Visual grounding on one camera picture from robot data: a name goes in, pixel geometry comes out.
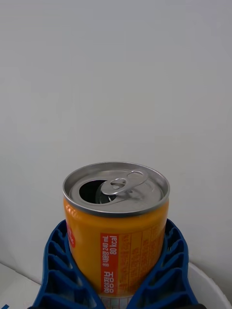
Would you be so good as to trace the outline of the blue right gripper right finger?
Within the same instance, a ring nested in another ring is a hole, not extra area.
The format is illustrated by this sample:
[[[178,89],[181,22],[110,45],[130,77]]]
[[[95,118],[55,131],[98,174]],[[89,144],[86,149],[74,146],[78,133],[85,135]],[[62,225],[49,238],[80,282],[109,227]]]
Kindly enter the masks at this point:
[[[170,220],[162,253],[128,304],[130,309],[198,309],[188,280],[189,251],[180,230]]]

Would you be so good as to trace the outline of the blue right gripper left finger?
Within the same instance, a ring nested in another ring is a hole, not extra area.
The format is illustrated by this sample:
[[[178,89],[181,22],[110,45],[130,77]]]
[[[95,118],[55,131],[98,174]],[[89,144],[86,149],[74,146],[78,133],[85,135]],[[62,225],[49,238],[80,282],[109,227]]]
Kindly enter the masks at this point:
[[[42,283],[31,308],[105,308],[72,258],[64,220],[53,230],[45,246]]]

